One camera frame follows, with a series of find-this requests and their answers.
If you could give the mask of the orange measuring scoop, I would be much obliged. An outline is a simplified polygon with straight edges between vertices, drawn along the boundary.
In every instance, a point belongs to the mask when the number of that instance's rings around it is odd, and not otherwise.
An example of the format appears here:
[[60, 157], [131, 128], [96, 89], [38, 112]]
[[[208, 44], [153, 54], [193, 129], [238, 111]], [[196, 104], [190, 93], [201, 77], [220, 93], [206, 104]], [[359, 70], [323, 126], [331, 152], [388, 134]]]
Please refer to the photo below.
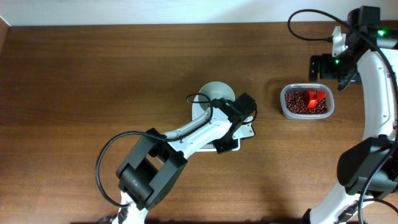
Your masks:
[[307, 90], [306, 94], [309, 97], [307, 105], [308, 109], [314, 109], [317, 106], [318, 101], [323, 100], [326, 97], [326, 93], [324, 91]]

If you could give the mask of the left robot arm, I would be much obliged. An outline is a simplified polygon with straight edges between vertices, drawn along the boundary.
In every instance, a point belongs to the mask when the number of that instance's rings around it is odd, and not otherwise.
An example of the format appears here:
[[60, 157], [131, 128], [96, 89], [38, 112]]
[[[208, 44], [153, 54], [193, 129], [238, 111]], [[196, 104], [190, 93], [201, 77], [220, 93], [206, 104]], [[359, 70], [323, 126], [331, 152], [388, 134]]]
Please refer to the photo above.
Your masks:
[[[218, 154], [232, 151], [239, 145], [235, 132], [256, 119], [257, 104], [247, 93], [235, 100], [210, 98], [205, 93], [196, 96], [198, 99], [193, 100], [187, 95], [186, 101], [204, 105], [205, 111], [185, 126], [163, 134], [154, 128], [146, 132], [126, 131], [103, 146], [96, 160], [95, 180], [102, 196], [119, 210], [102, 219], [102, 223], [144, 223], [149, 210], [171, 191], [192, 154], [208, 143]], [[100, 164], [113, 142], [132, 135], [139, 140], [116, 171], [122, 197], [117, 203], [102, 186]]]

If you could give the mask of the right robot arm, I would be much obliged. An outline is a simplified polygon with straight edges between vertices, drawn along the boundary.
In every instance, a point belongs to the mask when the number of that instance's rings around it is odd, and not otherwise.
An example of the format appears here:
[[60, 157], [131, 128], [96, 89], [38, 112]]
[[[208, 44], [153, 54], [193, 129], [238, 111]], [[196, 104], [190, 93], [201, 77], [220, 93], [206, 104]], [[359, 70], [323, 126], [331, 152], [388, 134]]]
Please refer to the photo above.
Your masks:
[[342, 153], [338, 181], [302, 223], [348, 223], [354, 216], [363, 223], [363, 208], [384, 203], [397, 193], [397, 29], [381, 27], [379, 7], [361, 6], [338, 21], [326, 41], [331, 54], [310, 59], [309, 80], [338, 80], [338, 89], [350, 83], [363, 87], [365, 130], [363, 140]]

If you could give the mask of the white bowl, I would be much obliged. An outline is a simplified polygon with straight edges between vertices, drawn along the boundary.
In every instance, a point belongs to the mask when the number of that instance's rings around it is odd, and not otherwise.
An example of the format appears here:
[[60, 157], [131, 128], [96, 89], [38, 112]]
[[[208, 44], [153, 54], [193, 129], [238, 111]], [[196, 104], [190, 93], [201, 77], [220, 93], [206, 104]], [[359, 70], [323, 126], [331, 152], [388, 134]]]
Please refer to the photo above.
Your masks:
[[199, 90], [199, 95], [195, 97], [195, 101], [198, 103], [192, 104], [193, 112], [203, 113], [210, 106], [208, 99], [201, 93], [208, 96], [211, 100], [224, 98], [234, 101], [236, 99], [233, 89], [226, 83], [209, 82]]

